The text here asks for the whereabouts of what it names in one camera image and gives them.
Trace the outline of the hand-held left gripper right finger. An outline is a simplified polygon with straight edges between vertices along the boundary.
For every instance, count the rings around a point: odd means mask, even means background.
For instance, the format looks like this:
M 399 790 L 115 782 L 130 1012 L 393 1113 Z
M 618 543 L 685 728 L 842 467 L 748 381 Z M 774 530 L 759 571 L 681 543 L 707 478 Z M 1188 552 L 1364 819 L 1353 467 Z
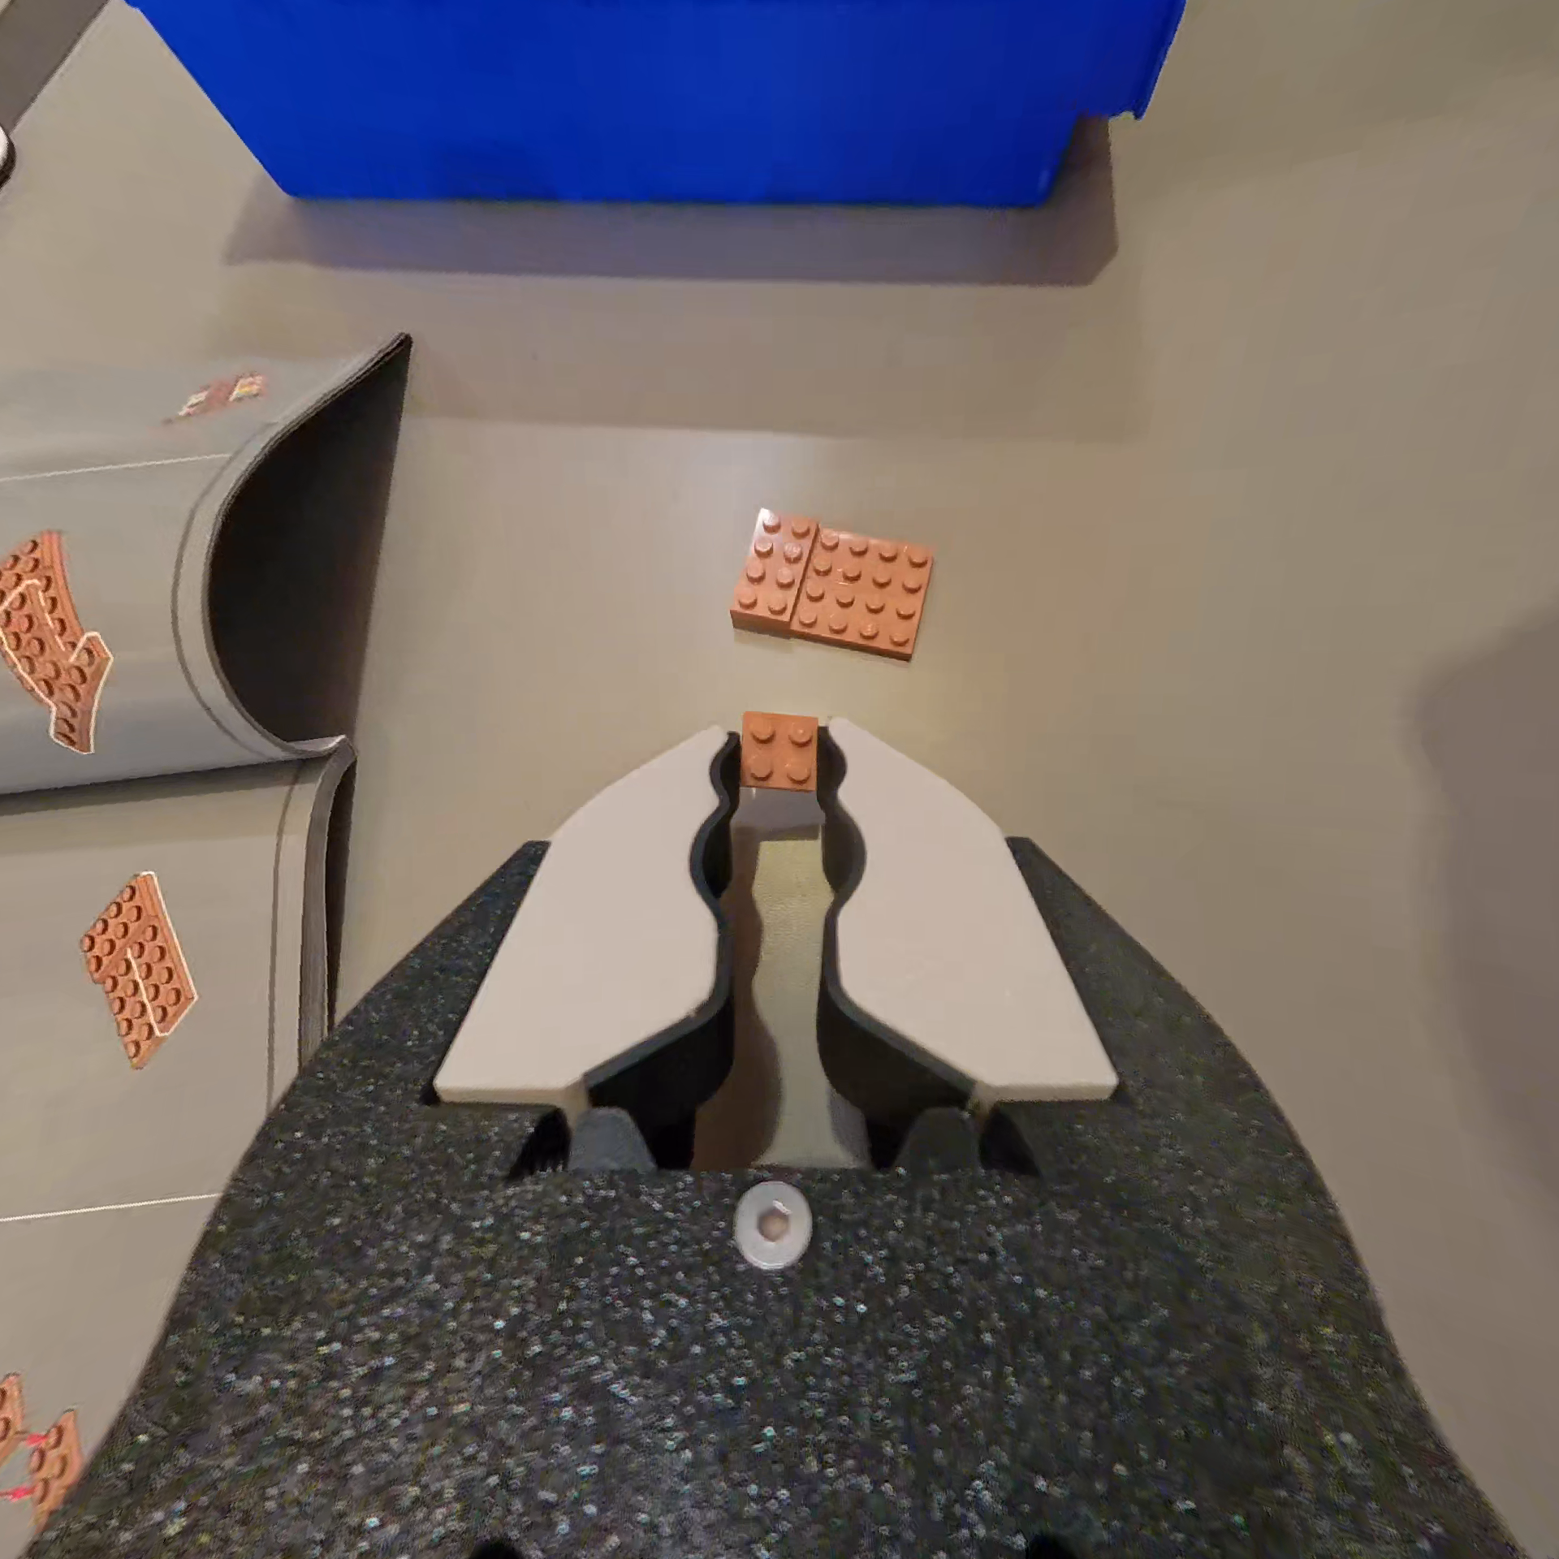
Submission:
M 1110 1098 L 1117 1070 L 1002 829 L 844 715 L 820 760 L 831 1087 L 861 1111 Z

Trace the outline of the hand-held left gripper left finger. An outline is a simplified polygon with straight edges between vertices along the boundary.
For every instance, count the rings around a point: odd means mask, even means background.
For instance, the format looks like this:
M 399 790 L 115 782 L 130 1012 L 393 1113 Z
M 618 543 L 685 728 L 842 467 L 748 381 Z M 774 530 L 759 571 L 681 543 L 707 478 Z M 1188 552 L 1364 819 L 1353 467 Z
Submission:
M 735 734 L 698 728 L 557 829 L 440 1061 L 440 1102 L 696 1107 L 716 1090 L 735 767 Z

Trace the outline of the brown two-by-two lego brick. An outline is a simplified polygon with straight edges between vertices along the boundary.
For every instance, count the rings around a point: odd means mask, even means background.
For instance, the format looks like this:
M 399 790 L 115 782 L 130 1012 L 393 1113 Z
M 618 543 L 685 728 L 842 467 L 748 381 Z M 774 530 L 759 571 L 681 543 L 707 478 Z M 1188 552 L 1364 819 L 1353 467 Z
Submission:
M 820 721 L 815 714 L 746 710 L 740 730 L 740 784 L 783 792 L 816 788 Z

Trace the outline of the brown square lego plate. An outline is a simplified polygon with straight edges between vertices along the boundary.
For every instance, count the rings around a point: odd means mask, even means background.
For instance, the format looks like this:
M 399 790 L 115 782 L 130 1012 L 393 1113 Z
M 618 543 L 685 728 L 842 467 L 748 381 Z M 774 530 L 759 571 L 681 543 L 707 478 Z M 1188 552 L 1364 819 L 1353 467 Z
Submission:
M 911 660 L 935 550 L 918 541 L 818 528 L 789 634 Z

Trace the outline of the brown narrow lego plate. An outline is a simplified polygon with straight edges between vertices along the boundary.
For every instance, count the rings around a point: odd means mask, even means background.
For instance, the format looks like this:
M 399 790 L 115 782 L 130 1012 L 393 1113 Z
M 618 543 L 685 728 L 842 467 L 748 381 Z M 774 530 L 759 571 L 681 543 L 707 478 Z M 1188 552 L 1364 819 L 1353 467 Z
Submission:
M 790 634 L 818 524 L 813 517 L 761 508 L 729 599 L 740 630 Z

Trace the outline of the blue plastic bin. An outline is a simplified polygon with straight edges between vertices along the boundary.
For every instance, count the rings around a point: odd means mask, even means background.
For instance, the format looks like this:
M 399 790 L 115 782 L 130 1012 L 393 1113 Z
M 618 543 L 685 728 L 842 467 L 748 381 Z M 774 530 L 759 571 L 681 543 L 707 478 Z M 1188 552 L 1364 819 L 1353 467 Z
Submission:
M 1034 207 L 1184 1 L 141 1 L 284 192 Z

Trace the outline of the grey lego instruction booklet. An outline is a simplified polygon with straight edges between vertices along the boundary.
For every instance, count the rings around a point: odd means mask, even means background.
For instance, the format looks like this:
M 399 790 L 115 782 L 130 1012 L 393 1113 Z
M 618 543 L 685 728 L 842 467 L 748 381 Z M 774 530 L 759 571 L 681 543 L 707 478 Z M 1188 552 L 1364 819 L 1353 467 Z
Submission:
M 332 1025 L 412 352 L 3 372 L 3 1554 Z

